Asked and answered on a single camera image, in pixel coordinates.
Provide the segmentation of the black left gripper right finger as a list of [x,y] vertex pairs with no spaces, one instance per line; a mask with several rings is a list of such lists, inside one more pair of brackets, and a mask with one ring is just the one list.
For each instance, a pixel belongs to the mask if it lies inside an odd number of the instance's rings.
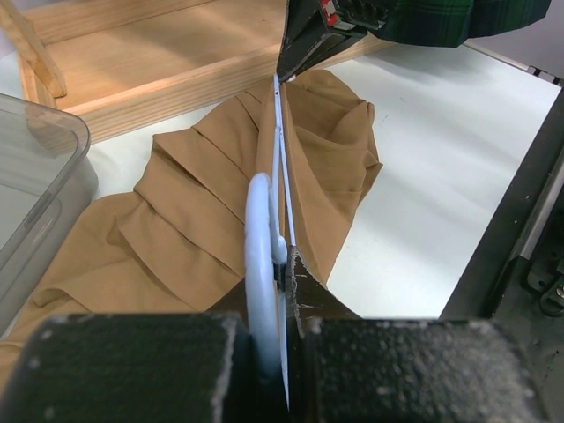
[[297,248],[285,276],[292,421],[545,421],[529,362],[500,325],[363,319]]

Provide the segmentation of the tan garment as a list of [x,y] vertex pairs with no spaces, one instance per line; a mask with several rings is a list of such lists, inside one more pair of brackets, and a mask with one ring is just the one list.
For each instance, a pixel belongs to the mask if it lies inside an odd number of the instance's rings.
[[[374,106],[326,70],[283,85],[294,233],[326,283],[381,162]],[[7,380],[48,317],[109,312],[196,313],[245,273],[250,179],[273,161],[274,99],[260,83],[186,130],[157,134],[128,193],[103,197],[78,218],[1,343]]]

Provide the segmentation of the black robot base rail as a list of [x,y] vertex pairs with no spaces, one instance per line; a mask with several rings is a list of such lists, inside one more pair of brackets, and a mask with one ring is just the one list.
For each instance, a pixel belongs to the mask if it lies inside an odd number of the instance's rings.
[[515,247],[562,152],[563,92],[559,92],[443,309],[442,320],[488,318],[495,312],[507,287],[504,274]]

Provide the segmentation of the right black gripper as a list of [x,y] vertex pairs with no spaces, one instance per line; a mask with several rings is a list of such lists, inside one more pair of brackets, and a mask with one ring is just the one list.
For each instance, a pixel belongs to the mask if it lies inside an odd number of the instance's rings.
[[396,1],[289,0],[276,75],[285,83],[383,27]]

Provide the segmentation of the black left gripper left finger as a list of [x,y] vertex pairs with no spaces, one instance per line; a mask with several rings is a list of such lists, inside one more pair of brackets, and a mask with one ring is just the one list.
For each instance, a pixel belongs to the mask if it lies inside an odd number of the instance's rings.
[[28,339],[4,422],[250,422],[249,335],[236,314],[60,315]]

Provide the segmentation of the blue wire hanger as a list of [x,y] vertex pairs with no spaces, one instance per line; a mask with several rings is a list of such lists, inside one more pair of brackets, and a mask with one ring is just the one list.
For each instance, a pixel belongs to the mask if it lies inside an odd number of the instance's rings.
[[273,76],[274,130],[271,174],[258,173],[250,181],[245,211],[245,290],[250,334],[258,373],[272,379],[282,372],[284,320],[278,306],[284,301],[274,270],[288,260],[296,243],[290,193],[286,132],[278,75]]

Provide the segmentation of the green plaid garment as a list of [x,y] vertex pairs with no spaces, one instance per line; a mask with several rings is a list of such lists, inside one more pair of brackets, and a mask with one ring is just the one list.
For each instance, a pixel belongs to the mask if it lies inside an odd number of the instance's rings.
[[550,0],[399,1],[372,32],[385,41],[455,48],[474,38],[495,36],[543,19]]

